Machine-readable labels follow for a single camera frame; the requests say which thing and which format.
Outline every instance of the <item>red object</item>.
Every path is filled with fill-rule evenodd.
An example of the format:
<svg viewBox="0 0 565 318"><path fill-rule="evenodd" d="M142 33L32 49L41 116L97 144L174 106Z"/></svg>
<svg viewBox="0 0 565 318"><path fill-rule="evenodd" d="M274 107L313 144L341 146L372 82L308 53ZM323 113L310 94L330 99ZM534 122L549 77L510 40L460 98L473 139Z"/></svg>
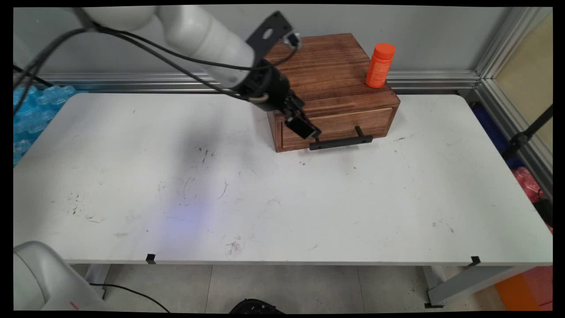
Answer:
<svg viewBox="0 0 565 318"><path fill-rule="evenodd" d="M392 64L392 58L396 48L388 43L375 45L369 71L365 83L372 88L381 88L386 82L386 76Z"/></svg>
<svg viewBox="0 0 565 318"><path fill-rule="evenodd" d="M532 203L541 200L541 196L544 192L533 179L528 169L520 167L512 170L512 173Z"/></svg>

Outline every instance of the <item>wooden drawer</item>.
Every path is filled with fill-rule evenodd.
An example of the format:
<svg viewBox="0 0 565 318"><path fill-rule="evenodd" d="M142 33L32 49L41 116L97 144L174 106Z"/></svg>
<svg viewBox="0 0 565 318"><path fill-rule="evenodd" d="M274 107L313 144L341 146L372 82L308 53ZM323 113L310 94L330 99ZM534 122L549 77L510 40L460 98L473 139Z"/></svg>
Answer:
<svg viewBox="0 0 565 318"><path fill-rule="evenodd" d="M273 62L287 55L288 48L279 43L266 59ZM369 62L347 33L305 37L293 58L277 66L305 102L306 116L321 129L320 141L356 137L355 126L375 138L388 133L400 100L388 84L376 89L365 84ZM280 112L270 112L268 118L276 152L308 148L314 142L288 129Z"/></svg>
<svg viewBox="0 0 565 318"><path fill-rule="evenodd" d="M355 126L359 126L365 135L382 137L386 135L388 123L392 119L392 112L392 108L373 109L358 113L313 118L312 123L322 131L322 134L319 136L320 141L356 137ZM310 143L315 141L314 138L302 139L288 129L284 123L282 123L281 129L281 146L285 151L308 148Z"/></svg>

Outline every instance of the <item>black cable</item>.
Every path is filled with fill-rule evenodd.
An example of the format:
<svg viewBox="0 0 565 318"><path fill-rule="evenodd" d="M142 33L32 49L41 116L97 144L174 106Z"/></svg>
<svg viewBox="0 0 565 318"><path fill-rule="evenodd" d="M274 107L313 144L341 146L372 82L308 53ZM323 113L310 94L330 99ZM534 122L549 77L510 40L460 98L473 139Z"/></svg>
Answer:
<svg viewBox="0 0 565 318"><path fill-rule="evenodd" d="M16 72L21 73L21 72L24 71L24 70L22 70L21 68L19 68L18 66L16 66L16 64L12 64L12 65L14 65L14 70L15 70ZM52 87L52 86L53 86L53 84L49 83L48 81L46 81L46 80L44 80L44 79L41 79L41 78L38 77L38 76L35 76L33 79L34 79L35 81L37 81L37 82L39 82L39 83L41 83L41 84L47 86L47 87Z"/></svg>
<svg viewBox="0 0 565 318"><path fill-rule="evenodd" d="M116 288L120 288L120 289L123 289L123 290L130 291L130 292L132 292L132 293L134 293L134 294L137 294L137 295L139 295L139 296L143 296L143 297L145 297L145 298L147 298L147 299L153 301L153 302L156 303L157 305L161 306L161 308L163 308L166 312L169 312L169 313L170 313L170 311L169 311L168 309L166 309L165 306L161 305L161 303L159 303L157 300L155 300L155 299L153 299L153 298L151 298L151 297L149 297L149 296L147 296L147 295L145 295L145 294L141 294L141 293L138 292L138 291L131 290L131 289L129 289L129 288L126 288L126 287L123 287L123 286L119 286L119 285L114 285L114 284L96 284L96 283L90 283L90 285L92 285L92 286L116 287Z"/></svg>
<svg viewBox="0 0 565 318"><path fill-rule="evenodd" d="M34 69L33 74L31 75L31 77L33 78L33 76L37 76L37 73L39 72L41 66L43 66L43 64L45 63L45 61L48 59L49 56L51 56L51 54L55 51L55 49L57 49L59 47L59 45L61 45L62 43L65 42L65 40L69 39L70 37L80 34L80 33L84 33L86 32L86 29L75 29L72 31L69 31L61 36L59 36L57 39L55 39L53 42L49 43L49 45L44 48L34 59L33 61L31 61L31 63L25 68L25 70L23 70L21 72L20 77L17 79L17 81L14 83L14 90L16 89L16 87L23 81L23 79L29 75L30 70ZM160 60L162 60L163 62L169 64L170 66L176 68L177 70L179 70L180 72L190 76L191 78L195 79L196 81L204 84L205 86L208 86L212 89L214 89L215 91L218 91L222 94L226 94L228 96L237 98L239 100L244 100L244 101L249 101L248 98L246 97L242 97L239 95L236 95L235 93L230 93L227 91L222 90L221 88L212 85L202 79L200 79L199 77L193 75L191 72L185 70L184 68L178 66L177 64L173 63L172 61L170 61L169 59L167 59L166 57L160 55L159 53L155 52L154 50L151 50L150 48L148 48L147 46L118 33L114 33L114 32L110 32L110 31L103 31L101 30L100 33L104 33L104 34L108 34L108 35L112 35L115 37L118 37L124 41L130 42L133 45L138 46L139 48L149 52L150 54L152 54L153 56L159 58ZM16 115L16 113L18 112L18 110L21 108L23 101L29 91L29 87L31 86L32 80L30 80L25 87L25 90L23 92L23 94L20 97L20 100L18 102L18 105L16 106L16 108L14 109L14 116Z"/></svg>
<svg viewBox="0 0 565 318"><path fill-rule="evenodd" d="M28 95L29 88L32 86L33 77L36 76L37 73L39 73L40 67L41 66L37 66L36 68L33 69L33 73L31 74L31 76L28 79L27 84L25 85L24 92L21 94L20 100L18 101L16 108L14 108L14 116L13 117L16 117L16 113L18 112L18 110L20 110L21 106L24 104L25 97Z"/></svg>
<svg viewBox="0 0 565 318"><path fill-rule="evenodd" d="M182 72L182 73L184 73L184 74L190 76L191 78L195 79L196 81L198 81L198 82L204 84L205 86L208 86L208 87L210 87L210 88L212 88L212 89L214 89L214 90L216 90L216 91L218 91L218 92L220 92L220 93L222 93L222 94L226 94L226 95L228 95L228 96L231 96L231 97L233 97L233 98L237 98L237 99L239 99L239 100L249 101L249 98L247 98L247 97L242 97L242 96L236 95L235 93L231 93L231 92L224 91L224 90L222 90L221 88L219 88L219 87L217 87L217 86L215 86L215 85L212 85L212 84L206 82L206 81L203 80L203 79L200 79L199 77L195 76L195 75L192 74L191 72L185 70L184 68L182 68L182 67L180 67L179 65L175 64L175 63L172 62L171 60L169 60L169 59L167 59L166 57L162 56L161 54L155 52L154 50L151 50L150 48L148 48L147 46L145 46L145 45L143 45L143 44L137 42L136 40L133 40L133 39L131 39L131 38L125 36L125 35L121 35L121 34L118 34L118 33L115 33L115 32L111 32L111 31L100 30L100 33L112 35L112 36L118 37L118 38L120 38L120 39L122 39L122 40L124 40L124 41L128 41L128 42L130 42L131 44L137 46L138 48L140 48L140 49L142 49L142 50L144 50L144 51L146 51L146 52L152 54L153 56L157 57L158 59L160 59L161 61L165 62L166 64L169 64L170 66L176 68L176 69L179 70L180 72Z"/></svg>
<svg viewBox="0 0 565 318"><path fill-rule="evenodd" d="M41 52L21 72L20 77L18 77L16 82L14 82L14 89L16 89L16 87L18 87L18 85L20 85L21 81L23 81L23 79L28 75L29 71L33 67L35 67L39 63L41 65L43 65L45 60L53 53L53 51L56 48L59 47L59 45L61 45L63 42L65 42L70 37L75 36L75 35L80 34L80 33L84 33L84 32L86 32L86 29L83 29L83 28L74 29L74 30L71 30L71 31L68 31L68 32L62 34L58 38L54 39L51 43L49 43L49 45L47 47L45 47L43 50L41 50Z"/></svg>
<svg viewBox="0 0 565 318"><path fill-rule="evenodd" d="M203 61L203 60L201 60L201 59L195 59L195 58L187 57L187 56L185 56L185 55L182 55L182 54L179 54L179 53L174 52L174 51L172 51L172 50L169 50L169 49L165 48L164 46L161 46L161 45L159 45L159 44L157 44L157 43L155 43L155 42L152 42L152 41L150 41L150 40L148 40L148 39L146 39L146 38L144 38L144 37L141 37L141 36L139 36L139 35L135 35L135 34L133 34L133 33L126 32L126 31L120 31L120 30L115 30L115 29L103 27L103 26L101 26L101 25L99 25L99 24L95 24L95 25L96 25L96 27L97 27L97 29L98 29L99 31L109 31L109 32L119 33L119 34L122 34L122 35L127 35L127 36L129 36L129 37L136 38L136 39L138 39L138 40L140 40L140 41L143 41L143 42L145 42L145 43L147 43L147 44L149 44L149 45L152 45L152 46L154 46L154 47L156 47L156 48L158 48L158 49L160 49L160 50L162 50L162 51L164 51L164 52L167 52L168 54L174 55L174 56L176 56L176 57L178 57L178 58L185 59L185 60L187 60L187 61L191 61L191 62L199 63L199 64L205 64L205 65L212 65L212 66L219 66L219 67L225 67L225 68L232 68L232 69L234 69L234 70L258 71L258 70L266 70L266 69L268 69L268 68L273 68L273 67L276 67L276 66L278 66L278 65L281 65L281 64L283 64L284 62L286 62L286 61L288 61L289 59L291 59L291 57L294 56L294 54L295 54L296 51L298 50L298 47L295 46L294 49L292 50L292 52L290 52L290 54L289 54L287 57L283 58L283 59L280 60L280 61L277 61L276 63L270 64L270 65L258 66L258 67L235 66L235 65L222 64L222 63L215 63L215 62Z"/></svg>

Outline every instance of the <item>black cable on floor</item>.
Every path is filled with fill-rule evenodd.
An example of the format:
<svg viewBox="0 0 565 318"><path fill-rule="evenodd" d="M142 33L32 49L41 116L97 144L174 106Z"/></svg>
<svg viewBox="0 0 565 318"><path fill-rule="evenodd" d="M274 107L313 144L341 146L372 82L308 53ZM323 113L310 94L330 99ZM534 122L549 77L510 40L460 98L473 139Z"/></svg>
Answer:
<svg viewBox="0 0 565 318"><path fill-rule="evenodd" d="M147 298L147 299L153 301L154 303L156 303L157 305L159 305L161 308L163 308L166 312L169 312L169 313L170 313L170 311L169 311L168 309L166 309L165 306L161 305L161 303L159 303L157 300L155 300L155 299L153 299L153 298L151 298L151 297L149 297L149 296L147 296L147 295L145 295L145 294L141 294L141 293L138 292L138 291L135 291L135 290L131 290L131 289L129 289L129 288L126 288L126 287L124 287L124 286L119 286L119 285L114 285L114 284L97 284L97 283L90 283L90 285L91 285L91 286L115 287L115 288L120 288L120 289L123 289L123 290L130 291L130 292L132 292L132 293L134 293L134 294L137 294L137 295L139 295L139 296L143 296L143 297L145 297L145 298Z"/></svg>

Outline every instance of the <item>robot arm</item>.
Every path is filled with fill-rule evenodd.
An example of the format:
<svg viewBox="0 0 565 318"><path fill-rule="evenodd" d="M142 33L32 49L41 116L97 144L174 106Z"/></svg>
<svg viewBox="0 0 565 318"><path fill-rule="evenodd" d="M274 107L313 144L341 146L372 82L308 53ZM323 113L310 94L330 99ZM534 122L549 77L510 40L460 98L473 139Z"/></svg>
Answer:
<svg viewBox="0 0 565 318"><path fill-rule="evenodd" d="M299 46L298 35L292 32L292 27L278 11L244 41L197 5L83 9L100 25L121 31L141 28L156 15L163 24L167 43L175 51L210 62L243 67L269 66L263 57L279 39L283 38L296 49ZM302 111L304 102L294 94L288 79L276 67L257 70L234 70L210 65L199 67L241 96L266 97L264 101L253 104L265 111L282 112L287 127L304 139L317 137L321 133Z"/></svg>

